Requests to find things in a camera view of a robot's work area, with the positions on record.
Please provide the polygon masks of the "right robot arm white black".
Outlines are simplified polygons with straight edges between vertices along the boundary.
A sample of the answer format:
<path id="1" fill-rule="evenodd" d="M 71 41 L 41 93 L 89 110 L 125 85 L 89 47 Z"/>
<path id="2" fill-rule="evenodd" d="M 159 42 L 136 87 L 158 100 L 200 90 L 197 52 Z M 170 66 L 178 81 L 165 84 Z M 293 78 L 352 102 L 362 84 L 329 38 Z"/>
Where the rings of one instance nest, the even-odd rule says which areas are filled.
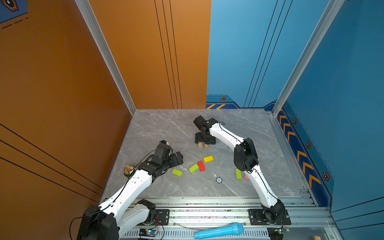
<path id="1" fill-rule="evenodd" d="M 242 138 L 223 127 L 216 119 L 206 120 L 198 116 L 194 120 L 199 132 L 195 134 L 195 142 L 214 145 L 216 140 L 222 141 L 234 152 L 236 168 L 245 173 L 255 188 L 262 205 L 262 221 L 269 225 L 281 224 L 285 219 L 286 208 L 274 194 L 259 165 L 254 142 L 250 138 Z"/>

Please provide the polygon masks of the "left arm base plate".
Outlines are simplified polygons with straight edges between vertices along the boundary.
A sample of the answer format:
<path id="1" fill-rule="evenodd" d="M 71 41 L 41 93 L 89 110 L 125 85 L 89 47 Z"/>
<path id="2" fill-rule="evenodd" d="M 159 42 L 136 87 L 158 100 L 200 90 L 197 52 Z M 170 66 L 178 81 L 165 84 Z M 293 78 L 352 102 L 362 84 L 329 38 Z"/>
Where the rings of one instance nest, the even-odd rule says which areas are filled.
<path id="1" fill-rule="evenodd" d="M 170 210 L 169 209 L 156 209 L 154 219 L 151 222 L 151 225 L 160 224 L 162 226 L 167 226 L 170 220 Z"/>

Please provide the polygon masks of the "red wood block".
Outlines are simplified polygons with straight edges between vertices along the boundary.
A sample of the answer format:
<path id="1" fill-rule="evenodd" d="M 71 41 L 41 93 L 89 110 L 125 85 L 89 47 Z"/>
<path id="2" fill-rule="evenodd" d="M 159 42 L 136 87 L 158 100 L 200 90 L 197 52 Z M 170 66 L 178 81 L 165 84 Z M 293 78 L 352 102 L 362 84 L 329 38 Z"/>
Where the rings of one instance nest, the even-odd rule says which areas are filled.
<path id="1" fill-rule="evenodd" d="M 199 162 L 198 162 L 198 166 L 199 166 L 199 170 L 200 170 L 201 172 L 203 172 L 203 171 L 206 170 L 203 161 L 199 161 Z"/>

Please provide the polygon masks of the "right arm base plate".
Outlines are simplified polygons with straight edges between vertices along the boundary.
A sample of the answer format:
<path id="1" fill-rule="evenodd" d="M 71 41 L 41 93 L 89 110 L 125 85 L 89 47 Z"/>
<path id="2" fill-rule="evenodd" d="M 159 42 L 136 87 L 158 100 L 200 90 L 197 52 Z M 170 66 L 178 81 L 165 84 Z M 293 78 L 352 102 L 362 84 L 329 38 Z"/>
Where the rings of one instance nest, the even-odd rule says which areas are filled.
<path id="1" fill-rule="evenodd" d="M 289 226 L 292 224 L 287 210 L 283 214 L 274 215 L 262 209 L 249 209 L 249 220 L 252 226 Z"/>

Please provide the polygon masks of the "yellow wood block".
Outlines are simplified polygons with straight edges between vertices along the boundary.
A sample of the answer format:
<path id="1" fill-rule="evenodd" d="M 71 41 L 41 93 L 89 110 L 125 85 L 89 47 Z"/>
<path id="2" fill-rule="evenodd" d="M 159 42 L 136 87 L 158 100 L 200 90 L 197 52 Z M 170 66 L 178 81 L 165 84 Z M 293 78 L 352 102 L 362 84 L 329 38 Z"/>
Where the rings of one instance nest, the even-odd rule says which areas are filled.
<path id="1" fill-rule="evenodd" d="M 209 162 L 212 162 L 214 160 L 214 157 L 213 156 L 207 156 L 207 157 L 204 157 L 203 160 L 204 160 L 204 163 L 209 163 Z"/>

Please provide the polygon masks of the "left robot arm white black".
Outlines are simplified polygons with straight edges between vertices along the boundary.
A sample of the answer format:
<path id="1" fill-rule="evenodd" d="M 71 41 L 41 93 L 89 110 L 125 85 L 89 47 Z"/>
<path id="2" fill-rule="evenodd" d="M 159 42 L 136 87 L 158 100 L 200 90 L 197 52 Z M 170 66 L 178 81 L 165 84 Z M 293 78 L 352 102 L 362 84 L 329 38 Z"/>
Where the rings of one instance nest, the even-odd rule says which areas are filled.
<path id="1" fill-rule="evenodd" d="M 154 171 L 144 168 L 134 175 L 112 197 L 98 207 L 89 206 L 81 220 L 77 240 L 119 240 L 129 230 L 139 224 L 151 224 L 156 214 L 156 205 L 147 200 L 138 201 L 128 210 L 134 200 L 148 188 L 153 181 L 168 169 L 183 164 L 183 155 L 173 153 L 162 159 L 160 167 Z"/>

